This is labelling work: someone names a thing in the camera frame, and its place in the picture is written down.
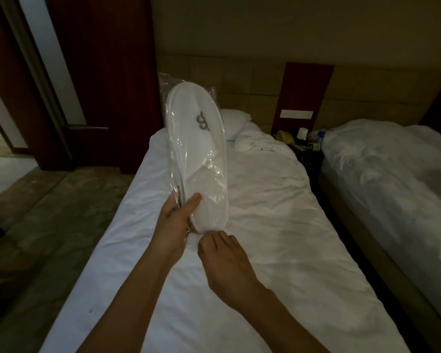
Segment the person's left hand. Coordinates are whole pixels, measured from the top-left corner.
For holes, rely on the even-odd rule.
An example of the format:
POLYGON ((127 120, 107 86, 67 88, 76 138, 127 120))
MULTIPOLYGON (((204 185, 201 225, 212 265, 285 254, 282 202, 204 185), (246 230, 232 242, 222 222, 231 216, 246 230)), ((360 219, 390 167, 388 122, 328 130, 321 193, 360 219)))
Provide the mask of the person's left hand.
POLYGON ((162 266, 170 269, 180 260, 190 232, 187 221, 178 219, 176 193, 172 191, 162 206, 147 251, 162 266))

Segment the dark red wooden panel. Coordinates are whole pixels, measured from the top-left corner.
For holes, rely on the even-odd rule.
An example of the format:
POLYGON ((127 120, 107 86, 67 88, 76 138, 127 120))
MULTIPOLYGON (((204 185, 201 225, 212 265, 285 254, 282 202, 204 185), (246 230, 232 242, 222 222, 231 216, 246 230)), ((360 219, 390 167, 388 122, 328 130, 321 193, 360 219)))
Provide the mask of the dark red wooden panel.
POLYGON ((333 71, 334 65, 286 63, 271 134, 284 130, 296 136, 300 127, 312 130, 333 71), (310 120, 280 118, 282 109, 314 113, 310 120))

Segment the white pillow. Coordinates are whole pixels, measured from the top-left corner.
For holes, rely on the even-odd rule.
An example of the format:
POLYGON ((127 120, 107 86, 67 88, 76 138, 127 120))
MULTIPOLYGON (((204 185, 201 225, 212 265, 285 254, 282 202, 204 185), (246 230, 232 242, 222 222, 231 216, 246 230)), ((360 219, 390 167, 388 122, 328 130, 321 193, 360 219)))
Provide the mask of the white pillow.
POLYGON ((237 134, 252 117, 247 112, 234 109, 220 109, 226 141, 235 141, 237 134))

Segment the white slippers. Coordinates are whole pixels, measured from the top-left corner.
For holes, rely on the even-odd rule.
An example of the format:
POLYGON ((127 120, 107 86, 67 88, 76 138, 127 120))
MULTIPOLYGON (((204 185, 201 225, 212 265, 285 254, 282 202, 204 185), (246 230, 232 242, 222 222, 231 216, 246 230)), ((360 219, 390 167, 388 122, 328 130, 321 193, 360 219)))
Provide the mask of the white slippers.
POLYGON ((226 231, 229 220, 227 144, 216 89, 159 72, 167 130, 169 183, 182 207, 202 199, 188 217, 185 246, 197 250, 202 236, 226 231))

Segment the person's right hand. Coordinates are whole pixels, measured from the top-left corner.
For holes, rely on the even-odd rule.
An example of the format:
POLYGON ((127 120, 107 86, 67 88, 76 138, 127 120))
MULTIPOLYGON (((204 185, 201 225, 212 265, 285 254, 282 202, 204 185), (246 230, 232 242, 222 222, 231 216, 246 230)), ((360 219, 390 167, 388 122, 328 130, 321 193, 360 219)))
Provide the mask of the person's right hand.
POLYGON ((239 253, 219 252, 200 260, 209 288, 230 308, 241 290, 249 285, 262 284, 242 246, 239 253))

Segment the person's right forearm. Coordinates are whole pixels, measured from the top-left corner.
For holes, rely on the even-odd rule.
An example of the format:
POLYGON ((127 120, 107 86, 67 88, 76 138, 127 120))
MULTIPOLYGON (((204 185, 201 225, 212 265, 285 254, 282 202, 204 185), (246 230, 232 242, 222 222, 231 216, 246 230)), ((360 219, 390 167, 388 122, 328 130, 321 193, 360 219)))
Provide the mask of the person's right forearm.
POLYGON ((330 353, 262 284, 249 285, 231 303, 272 353, 330 353))

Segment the beige padded headboard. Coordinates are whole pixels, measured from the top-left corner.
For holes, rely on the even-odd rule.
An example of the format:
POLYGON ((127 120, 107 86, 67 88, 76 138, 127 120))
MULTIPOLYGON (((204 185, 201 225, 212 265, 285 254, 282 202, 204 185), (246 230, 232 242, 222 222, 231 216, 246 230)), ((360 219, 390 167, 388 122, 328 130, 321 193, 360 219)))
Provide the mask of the beige padded headboard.
POLYGON ((157 69, 206 88, 221 109, 247 112, 266 133, 334 128, 355 119, 420 123, 441 93, 441 71, 157 55, 157 69))

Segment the person's left forearm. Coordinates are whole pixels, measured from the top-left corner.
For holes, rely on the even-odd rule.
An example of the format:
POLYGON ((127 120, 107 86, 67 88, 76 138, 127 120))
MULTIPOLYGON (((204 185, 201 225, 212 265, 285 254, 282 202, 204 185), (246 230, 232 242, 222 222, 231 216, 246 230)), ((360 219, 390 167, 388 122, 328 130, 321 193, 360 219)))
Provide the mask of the person's left forearm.
POLYGON ((147 248, 76 353, 141 353, 172 265, 147 248))

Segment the white switch plate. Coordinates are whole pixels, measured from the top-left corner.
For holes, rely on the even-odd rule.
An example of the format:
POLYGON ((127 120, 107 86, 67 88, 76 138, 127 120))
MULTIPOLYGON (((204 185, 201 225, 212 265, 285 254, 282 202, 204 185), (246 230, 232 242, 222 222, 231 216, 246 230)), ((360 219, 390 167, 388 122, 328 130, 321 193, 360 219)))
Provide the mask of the white switch plate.
POLYGON ((313 111, 299 111, 299 110, 282 109, 280 112, 280 118, 310 120, 313 116, 313 113, 314 113, 313 111))

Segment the dark wooden nightstand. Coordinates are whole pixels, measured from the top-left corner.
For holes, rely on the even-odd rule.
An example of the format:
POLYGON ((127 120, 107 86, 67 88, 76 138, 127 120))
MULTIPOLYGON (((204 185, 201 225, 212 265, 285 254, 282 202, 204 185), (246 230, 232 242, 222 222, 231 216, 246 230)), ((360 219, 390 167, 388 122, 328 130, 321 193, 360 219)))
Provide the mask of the dark wooden nightstand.
POLYGON ((323 163, 324 155, 322 151, 301 150, 299 145, 296 144, 288 144, 287 146, 294 152, 297 160, 305 167, 311 181, 316 181, 323 163))

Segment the dark wooden door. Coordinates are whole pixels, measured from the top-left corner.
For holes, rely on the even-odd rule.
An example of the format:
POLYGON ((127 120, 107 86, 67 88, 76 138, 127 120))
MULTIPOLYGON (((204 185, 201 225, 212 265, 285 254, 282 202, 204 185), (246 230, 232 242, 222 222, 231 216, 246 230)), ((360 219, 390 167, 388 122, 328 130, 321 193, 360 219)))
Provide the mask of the dark wooden door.
POLYGON ((64 135, 79 166, 135 174, 162 125, 151 0, 45 0, 86 125, 64 135))

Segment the bed with white duvet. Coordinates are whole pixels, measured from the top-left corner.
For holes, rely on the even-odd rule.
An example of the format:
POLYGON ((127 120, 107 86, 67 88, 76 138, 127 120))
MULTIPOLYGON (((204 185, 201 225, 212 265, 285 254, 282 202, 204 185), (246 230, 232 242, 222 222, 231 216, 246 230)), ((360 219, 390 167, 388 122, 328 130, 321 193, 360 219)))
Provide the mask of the bed with white duvet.
POLYGON ((434 352, 441 353, 441 134, 358 119, 326 131, 319 183, 434 352))
MULTIPOLYGON (((134 180, 39 353, 75 353, 147 248, 170 193, 166 129, 134 180)), ((227 142, 226 232, 259 280, 331 353, 410 353, 352 259, 296 159, 227 142)), ((141 353, 268 353, 251 326, 208 288, 197 238, 167 277, 141 353)))

